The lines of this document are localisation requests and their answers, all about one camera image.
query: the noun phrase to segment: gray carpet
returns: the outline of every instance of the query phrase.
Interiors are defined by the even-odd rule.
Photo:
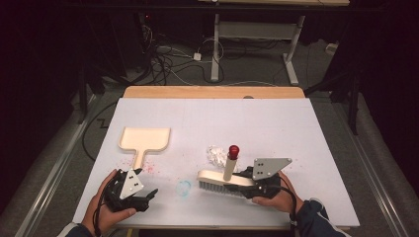
[[[225,79],[220,84],[226,85],[242,81],[253,81],[234,86],[267,86],[267,84],[262,84],[261,82],[277,86],[289,86],[290,83],[282,60],[279,54],[273,53],[273,50],[285,52],[287,51],[287,46],[285,42],[280,42],[275,46],[275,49],[248,52],[236,60],[228,59],[227,57],[237,56],[238,52],[226,52],[225,59],[221,62]],[[298,46],[293,58],[293,65],[301,88],[307,88],[321,81],[332,58],[324,53],[325,46],[326,43],[323,41],[309,46]],[[182,45],[176,45],[176,48],[189,55],[192,55],[194,52],[194,50]],[[177,64],[188,60],[179,57],[171,58]],[[210,66],[208,64],[194,64],[203,66],[206,78],[210,78]],[[176,71],[181,68],[174,67],[172,70]],[[185,82],[194,85],[210,85],[203,80],[202,69],[197,66],[181,70],[177,75],[181,79],[171,74],[167,78],[167,85],[185,85]],[[151,78],[149,77],[143,82],[146,81],[151,81]],[[91,111],[93,115],[115,102],[124,92],[123,87],[110,79],[105,78],[104,83],[106,85],[106,93],[100,97],[97,108]],[[341,119],[341,110],[345,111],[346,105],[332,104],[328,94],[320,92],[310,95],[310,100],[361,222],[360,227],[353,228],[348,233],[352,236],[394,236],[387,219],[382,214],[377,197],[368,182],[363,163],[359,158],[359,149],[355,147],[353,137],[348,133],[345,121]],[[105,125],[109,124],[114,108],[110,107],[103,111],[98,116],[98,119],[104,119]],[[62,150],[65,149],[68,140],[76,130],[78,116],[79,112],[75,110],[72,117],[33,165],[25,181],[21,184],[13,200],[0,218],[0,236],[8,237],[16,234],[55,160],[62,153]],[[375,127],[373,120],[369,118],[368,107],[362,97],[360,98],[358,131],[357,139],[363,143],[368,157],[370,157],[377,169],[379,178],[384,183],[384,187],[388,191],[395,208],[400,213],[401,220],[406,227],[407,236],[414,236],[416,233],[419,233],[419,217],[417,214],[415,215],[415,213],[419,213],[419,201],[382,142],[379,131]],[[85,137],[87,151],[93,157],[96,157],[98,154],[105,135],[106,129],[101,128],[101,121],[93,120]],[[36,228],[34,236],[55,236],[71,221],[93,164],[93,161],[89,159],[83,150],[81,140],[79,139],[74,147],[70,163],[42,216],[38,228]],[[162,231],[141,231],[141,236],[167,235],[167,232]],[[202,236],[234,236],[238,233],[201,232],[200,234]],[[248,232],[247,236],[261,236],[262,234],[269,236],[277,233]],[[121,230],[114,236],[126,236],[126,230]]]

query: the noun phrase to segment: red cap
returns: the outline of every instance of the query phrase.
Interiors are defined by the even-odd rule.
[[[228,159],[230,160],[237,160],[238,152],[240,149],[236,145],[230,146],[228,149]]]

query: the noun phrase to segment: dark background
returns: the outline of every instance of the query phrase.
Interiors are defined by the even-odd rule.
[[[376,7],[385,2],[351,1],[351,7]],[[307,44],[319,39],[340,42],[324,80],[354,61],[362,62],[357,67],[361,92],[394,159],[419,194],[414,165],[419,153],[419,22],[412,2],[396,1],[382,16],[309,16],[300,40]],[[98,14],[89,23],[52,0],[7,1],[0,9],[3,211],[32,163],[72,113],[70,101],[77,91],[80,66],[95,63],[123,76],[128,67],[141,66],[143,58],[132,59],[129,53],[141,54],[141,45],[125,40],[126,36],[140,39],[138,30],[132,31],[132,15],[110,18]],[[151,24],[158,31],[189,43],[199,43],[212,31],[211,16],[165,13],[152,17]],[[193,24],[179,26],[188,21]],[[100,33],[100,43],[92,28]],[[99,73],[86,70],[87,82],[100,92]],[[327,89],[342,86],[338,82]]]

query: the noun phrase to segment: hand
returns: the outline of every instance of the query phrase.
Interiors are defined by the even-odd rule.
[[[299,196],[296,195],[296,192],[293,189],[293,184],[291,184],[291,181],[289,180],[289,178],[282,171],[278,173],[280,174],[280,177],[283,178],[288,184],[288,187],[287,187],[284,181],[281,180],[281,187],[289,189],[295,195],[295,198],[296,198],[295,213],[298,213],[299,209],[303,205],[303,201],[301,200],[301,198],[299,198]],[[265,198],[265,197],[253,197],[252,201],[260,205],[272,206],[275,209],[282,212],[287,212],[287,213],[293,212],[293,199],[291,195],[287,193],[286,191],[280,191],[272,199]]]
[[[95,236],[95,227],[93,226],[93,215],[96,208],[98,208],[98,202],[100,196],[108,183],[108,181],[114,177],[117,173],[117,170],[114,170],[103,182],[101,187],[98,189],[98,192],[90,200],[89,206],[87,206],[86,214],[84,215],[83,221],[81,222],[86,226],[90,233]],[[116,223],[129,218],[130,216],[136,214],[135,208],[128,208],[118,212],[112,212],[105,204],[101,206],[99,213],[99,229],[102,233],[106,233],[110,230]]]

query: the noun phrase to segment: brush bristles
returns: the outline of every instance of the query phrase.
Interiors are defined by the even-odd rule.
[[[206,190],[206,191],[212,191],[212,192],[216,192],[216,193],[220,193],[224,195],[233,195],[233,196],[239,196],[239,197],[243,196],[241,192],[232,192],[226,189],[224,186],[210,184],[204,181],[200,181],[200,189]]]

